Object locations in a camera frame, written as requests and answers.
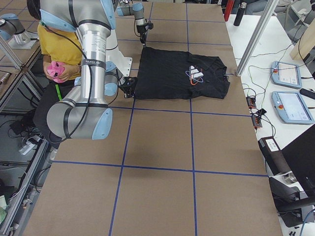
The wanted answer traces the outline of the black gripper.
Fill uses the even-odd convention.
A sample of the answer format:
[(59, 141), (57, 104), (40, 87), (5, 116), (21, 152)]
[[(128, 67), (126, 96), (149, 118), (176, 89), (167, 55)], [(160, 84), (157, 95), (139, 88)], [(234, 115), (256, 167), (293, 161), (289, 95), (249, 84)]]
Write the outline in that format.
[(140, 42), (143, 45), (143, 48), (146, 48), (146, 40), (147, 40), (147, 31), (148, 26), (146, 24), (144, 25), (137, 25), (137, 32), (140, 34)]
[(119, 82), (119, 89), (124, 93), (124, 98), (134, 97), (137, 77), (124, 77), (123, 83)]

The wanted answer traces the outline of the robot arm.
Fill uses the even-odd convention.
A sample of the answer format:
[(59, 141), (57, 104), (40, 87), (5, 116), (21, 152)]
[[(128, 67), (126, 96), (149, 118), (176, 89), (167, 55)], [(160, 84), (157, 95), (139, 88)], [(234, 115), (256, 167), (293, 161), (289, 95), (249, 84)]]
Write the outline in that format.
[(47, 114), (51, 135), (66, 139), (99, 140), (108, 136), (113, 112), (107, 96), (122, 90), (134, 96), (136, 78), (130, 77), (132, 58), (123, 56), (116, 38), (115, 8), (110, 0), (43, 0), (41, 19), (55, 33), (78, 36), (81, 74), (71, 91)]
[(129, 4), (128, 0), (121, 0), (116, 12), (120, 17), (134, 17), (134, 33), (140, 39), (143, 47), (146, 47), (147, 32), (153, 28), (153, 24), (145, 18), (143, 4), (140, 2)]

